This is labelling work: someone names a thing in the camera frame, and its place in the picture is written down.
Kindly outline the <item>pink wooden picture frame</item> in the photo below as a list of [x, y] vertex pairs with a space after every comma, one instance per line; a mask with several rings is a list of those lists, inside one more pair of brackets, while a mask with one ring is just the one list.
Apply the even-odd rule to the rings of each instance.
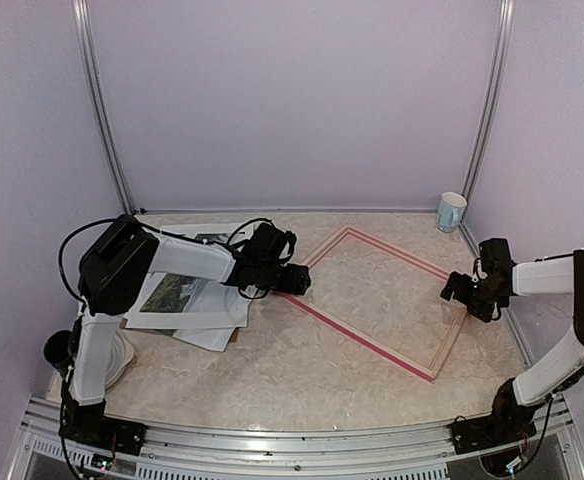
[[349, 225], [303, 262], [311, 286], [288, 302], [422, 379], [436, 379], [467, 317], [440, 296], [447, 271]]

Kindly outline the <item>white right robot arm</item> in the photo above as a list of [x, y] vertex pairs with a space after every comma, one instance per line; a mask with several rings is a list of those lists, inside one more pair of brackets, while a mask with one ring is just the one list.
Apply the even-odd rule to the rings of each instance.
[[506, 387], [514, 405], [537, 405], [584, 372], [584, 248], [517, 262], [507, 239], [489, 238], [479, 244], [472, 272], [450, 273], [440, 297], [484, 323], [510, 306], [518, 321], [525, 313], [539, 313], [545, 326], [552, 316], [559, 321], [534, 363]]

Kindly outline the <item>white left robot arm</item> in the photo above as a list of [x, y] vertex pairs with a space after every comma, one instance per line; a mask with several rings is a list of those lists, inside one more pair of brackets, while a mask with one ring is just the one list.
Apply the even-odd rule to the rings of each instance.
[[110, 344], [124, 315], [132, 309], [149, 274], [201, 278], [239, 292], [254, 288], [302, 296], [311, 285], [309, 269], [291, 263], [297, 238], [266, 218], [256, 218], [245, 240], [195, 239], [144, 224], [132, 215], [100, 220], [104, 231], [79, 262], [81, 330], [73, 369], [65, 388], [79, 406], [74, 430], [93, 445], [112, 434], [109, 418], [92, 405], [105, 400]]

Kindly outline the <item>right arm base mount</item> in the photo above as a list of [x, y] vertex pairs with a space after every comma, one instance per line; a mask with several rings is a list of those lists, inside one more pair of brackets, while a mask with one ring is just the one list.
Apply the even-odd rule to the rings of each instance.
[[470, 419], [459, 415], [453, 420], [450, 433], [455, 453], [476, 452], [522, 440], [525, 435], [534, 436], [534, 415], [543, 405], [543, 401], [520, 404], [514, 379], [507, 380], [497, 390], [488, 415]]

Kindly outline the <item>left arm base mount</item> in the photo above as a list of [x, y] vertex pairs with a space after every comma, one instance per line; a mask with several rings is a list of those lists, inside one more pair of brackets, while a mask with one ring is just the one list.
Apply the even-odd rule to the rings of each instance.
[[138, 456], [147, 426], [105, 415], [106, 402], [80, 406], [70, 400], [61, 403], [59, 436], [64, 440], [108, 450], [114, 454]]

